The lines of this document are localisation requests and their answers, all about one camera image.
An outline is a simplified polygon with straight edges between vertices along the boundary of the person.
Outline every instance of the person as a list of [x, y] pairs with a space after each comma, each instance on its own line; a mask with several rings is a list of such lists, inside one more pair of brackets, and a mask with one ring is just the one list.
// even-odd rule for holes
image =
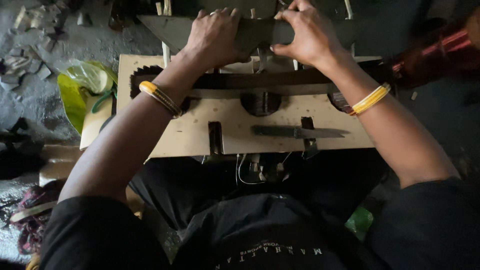
[[[308, 0], [294, 0], [276, 19], [289, 22], [295, 38], [289, 45], [272, 45], [273, 53], [317, 68], [350, 105], [380, 86], [340, 46], [332, 24]], [[239, 20], [237, 9], [200, 11], [188, 44], [153, 84], [180, 104], [208, 69], [241, 60], [234, 46]], [[143, 165], [171, 119], [166, 106], [142, 92], [105, 127], [60, 194], [45, 231], [40, 269], [480, 267], [478, 193], [391, 95], [358, 115], [402, 188], [364, 243], [345, 229], [344, 216], [336, 218], [321, 202], [308, 204], [288, 192], [222, 199], [223, 187], [204, 181], [201, 165], [192, 159], [182, 159], [180, 170], [171, 159]], [[345, 170], [361, 159], [349, 157]], [[126, 206], [129, 182], [179, 231], [182, 245], [172, 264]], [[203, 201], [192, 204], [193, 198]]]

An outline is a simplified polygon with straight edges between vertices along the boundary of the concrete floor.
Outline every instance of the concrete floor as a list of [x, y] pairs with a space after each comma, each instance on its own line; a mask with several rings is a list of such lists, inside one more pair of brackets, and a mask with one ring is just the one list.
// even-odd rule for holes
[[[381, 55], [389, 58], [409, 44], [409, 29], [418, 11], [420, 0], [363, 0], [352, 1], [358, 15], [374, 17], [372, 24], [356, 43], [359, 56]], [[118, 70], [121, 53], [161, 54], [161, 42], [143, 25], [132, 25], [122, 33], [107, 26], [109, 6], [103, 1], [86, 0], [81, 8], [92, 16], [92, 27], [76, 25], [76, 13], [71, 14], [64, 26], [66, 34], [51, 53], [38, 48], [41, 41], [38, 30], [22, 35], [9, 34], [9, 28], [22, 5], [33, 7], [36, 0], [0, 0], [0, 56], [16, 46], [32, 45], [48, 67], [54, 69], [69, 59], [97, 60]], [[458, 0], [454, 17], [459, 18], [478, 5], [473, 0]], [[58, 139], [78, 143], [80, 136], [68, 123], [62, 107], [56, 75], [46, 81], [28, 75], [23, 84], [13, 90], [0, 89], [0, 128], [12, 126], [18, 117], [25, 117], [31, 127], [29, 133], [35, 139]], [[454, 159], [467, 156], [473, 166], [480, 161], [480, 106], [463, 105], [463, 99], [471, 91], [478, 91], [480, 82], [460, 78], [445, 78], [416, 89], [400, 92], [405, 104], [443, 145]], [[417, 91], [415, 101], [410, 100]], [[0, 181], [1, 205], [11, 199], [19, 199], [22, 192], [36, 181], [35, 175], [12, 181]], [[28, 257], [16, 252], [16, 230], [2, 223], [0, 229], [0, 259], [23, 262]]]
[[[9, 34], [20, 7], [35, 7], [36, 0], [0, 0], [0, 56], [11, 48], [31, 45], [47, 66], [55, 70], [69, 59], [96, 60], [118, 71], [119, 55], [157, 55], [162, 52], [162, 43], [143, 25], [132, 25], [122, 33], [112, 31], [107, 23], [109, 5], [103, 1], [86, 0], [81, 11], [90, 13], [93, 26], [82, 27], [76, 24], [77, 14], [70, 14], [61, 36], [53, 51], [48, 53], [39, 48], [41, 34], [32, 29], [21, 35]], [[27, 119], [36, 139], [58, 139], [79, 142], [80, 135], [70, 125], [63, 110], [57, 86], [57, 76], [51, 75], [41, 81], [35, 75], [27, 75], [22, 85], [12, 91], [0, 90], [0, 128], [12, 126], [18, 117]]]

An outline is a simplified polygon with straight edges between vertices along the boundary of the metal blade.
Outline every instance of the metal blade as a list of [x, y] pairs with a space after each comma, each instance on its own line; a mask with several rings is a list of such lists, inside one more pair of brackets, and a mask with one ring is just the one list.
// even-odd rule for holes
[[260, 136], [287, 137], [295, 139], [315, 139], [315, 138], [344, 138], [342, 134], [349, 133], [345, 130], [316, 128], [304, 129], [296, 126], [252, 126], [252, 132]]

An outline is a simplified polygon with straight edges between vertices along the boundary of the green plastic bag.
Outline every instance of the green plastic bag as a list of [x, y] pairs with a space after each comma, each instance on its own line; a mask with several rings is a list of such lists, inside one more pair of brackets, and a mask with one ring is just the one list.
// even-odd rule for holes
[[350, 218], [345, 223], [347, 227], [355, 236], [363, 241], [365, 235], [368, 232], [368, 229], [373, 223], [373, 215], [367, 209], [359, 206], [355, 209], [355, 212], [350, 216]]
[[71, 66], [61, 71], [57, 83], [65, 114], [75, 130], [82, 134], [86, 99], [90, 93], [110, 91], [113, 84], [118, 84], [118, 77], [112, 69], [97, 61], [71, 60], [69, 64]]

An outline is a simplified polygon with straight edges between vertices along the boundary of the yellow bangle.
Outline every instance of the yellow bangle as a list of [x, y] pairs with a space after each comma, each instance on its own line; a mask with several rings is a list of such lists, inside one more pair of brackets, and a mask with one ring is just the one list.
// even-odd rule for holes
[[390, 89], [392, 89], [391, 86], [388, 83], [384, 83], [383, 85], [375, 89], [373, 92], [371, 92], [367, 97], [362, 99], [362, 101], [353, 105], [353, 111], [350, 112], [349, 115], [355, 116], [362, 113], [364, 110], [370, 108], [375, 103], [383, 99], [388, 94], [388, 92], [390, 92]]
[[173, 118], [178, 118], [182, 115], [181, 108], [173, 102], [173, 100], [167, 96], [158, 86], [151, 82], [143, 81], [140, 83], [139, 88], [142, 92], [145, 92], [155, 98], [158, 102], [163, 104], [173, 115]]

